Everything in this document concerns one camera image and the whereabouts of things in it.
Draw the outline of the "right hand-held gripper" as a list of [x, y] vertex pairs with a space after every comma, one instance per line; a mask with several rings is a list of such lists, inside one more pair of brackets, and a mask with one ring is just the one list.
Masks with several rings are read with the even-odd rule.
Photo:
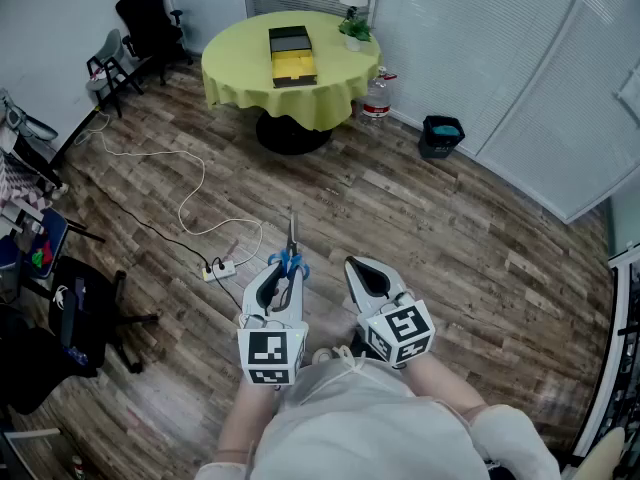
[[[375, 353], [398, 367], [429, 351], [436, 333], [431, 316], [423, 300], [405, 292], [395, 269], [372, 258], [348, 256], [344, 270], [361, 313], [357, 321], [363, 340]], [[386, 304], [387, 299], [394, 300]]]

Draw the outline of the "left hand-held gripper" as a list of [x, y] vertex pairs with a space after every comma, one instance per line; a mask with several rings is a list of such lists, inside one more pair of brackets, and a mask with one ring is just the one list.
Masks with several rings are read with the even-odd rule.
[[289, 273], [286, 296], [277, 320], [264, 318], [282, 277], [282, 264], [275, 262], [259, 272], [243, 294], [237, 340], [241, 367], [254, 385], [293, 385], [305, 352], [308, 325], [303, 322], [304, 269]]

